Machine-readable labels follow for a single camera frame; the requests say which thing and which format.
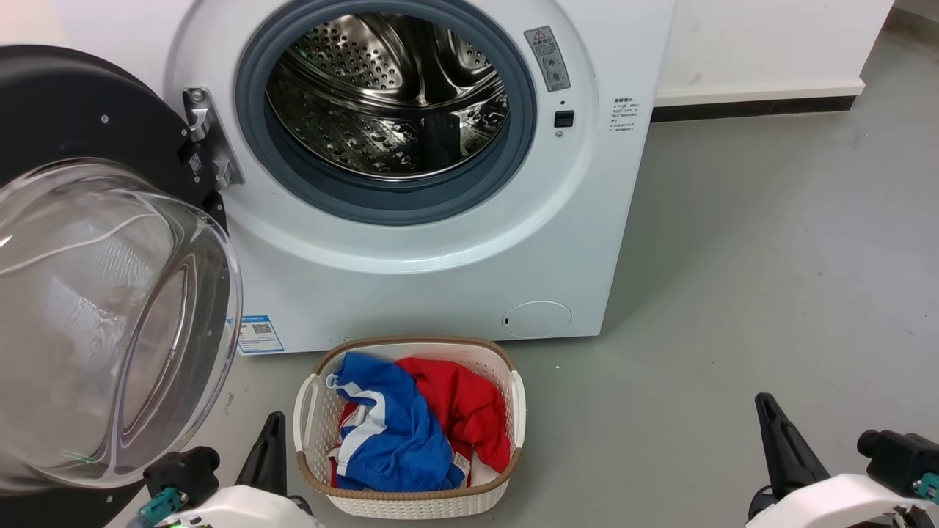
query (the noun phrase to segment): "white plastic basket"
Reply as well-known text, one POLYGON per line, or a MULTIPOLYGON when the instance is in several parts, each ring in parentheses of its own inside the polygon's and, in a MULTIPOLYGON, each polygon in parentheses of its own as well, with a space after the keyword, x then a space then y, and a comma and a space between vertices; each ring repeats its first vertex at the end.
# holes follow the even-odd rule
POLYGON ((333 349, 300 387, 294 406, 294 445, 300 472, 317 491, 348 514, 377 519, 446 519, 483 513, 496 505, 516 470, 525 442, 525 386, 512 360, 495 343, 467 337, 407 335, 352 341, 333 349), (382 493, 338 489, 331 482, 327 456, 340 442, 338 423, 346 401, 326 388, 347 352, 397 361, 406 357, 459 363, 492 381, 505 401, 506 431, 512 448, 508 468, 482 486, 419 493, 382 493))

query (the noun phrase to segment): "door hinge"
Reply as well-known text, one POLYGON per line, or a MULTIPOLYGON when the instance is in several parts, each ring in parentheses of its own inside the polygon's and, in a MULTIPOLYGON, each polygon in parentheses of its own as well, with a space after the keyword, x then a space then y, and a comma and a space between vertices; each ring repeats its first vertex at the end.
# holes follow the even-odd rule
POLYGON ((233 183, 244 183, 208 89, 186 88, 182 100, 189 121, 189 138, 202 146, 214 165, 215 188, 220 191, 233 183))

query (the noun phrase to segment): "sticker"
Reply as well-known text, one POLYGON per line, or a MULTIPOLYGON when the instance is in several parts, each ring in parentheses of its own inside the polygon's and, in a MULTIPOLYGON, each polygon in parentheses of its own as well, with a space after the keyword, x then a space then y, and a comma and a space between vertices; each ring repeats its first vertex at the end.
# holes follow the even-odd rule
POLYGON ((241 353, 245 354, 284 351, 281 338, 274 332, 274 325, 268 316, 242 317, 238 344, 241 353))
POLYGON ((531 52, 538 59, 538 66, 545 76, 547 91, 556 92, 571 87, 571 80, 567 78, 567 67, 564 66, 564 57, 561 48, 554 40, 550 26, 536 27, 525 32, 525 40, 531 46, 531 52))
POLYGON ((192 173, 196 176, 202 171, 202 160, 199 158, 199 153, 196 152, 189 159, 189 168, 192 169, 192 173))
POLYGON ((613 110, 609 114, 610 132, 632 132, 636 129, 639 116, 639 103, 631 97, 619 97, 613 100, 613 110))

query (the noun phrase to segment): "gray floor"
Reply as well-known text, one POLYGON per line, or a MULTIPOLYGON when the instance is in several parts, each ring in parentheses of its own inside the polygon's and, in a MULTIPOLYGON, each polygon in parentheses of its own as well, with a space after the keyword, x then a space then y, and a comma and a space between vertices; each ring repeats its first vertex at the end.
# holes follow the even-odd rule
POLYGON ((939 2, 936 0, 896 0, 893 5, 895 8, 939 22, 939 2))
MULTIPOLYGON (((489 513, 426 526, 742 526, 760 391, 832 473, 863 473, 867 428, 939 440, 939 56, 882 39, 864 79, 847 114, 653 126, 603 334, 506 344, 522 464, 489 513)), ((318 360, 238 358, 194 440, 223 482, 318 360)), ((292 465, 290 487, 330 528, 413 525, 346 516, 292 465)))

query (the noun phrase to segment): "clothing tag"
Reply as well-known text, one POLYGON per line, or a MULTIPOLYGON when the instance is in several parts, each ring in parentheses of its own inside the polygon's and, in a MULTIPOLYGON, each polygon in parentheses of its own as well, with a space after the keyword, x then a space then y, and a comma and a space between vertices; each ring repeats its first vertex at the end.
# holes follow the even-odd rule
POLYGON ((454 451, 454 466, 463 472, 463 482, 460 484, 460 488, 465 488, 470 481, 470 461, 454 451))

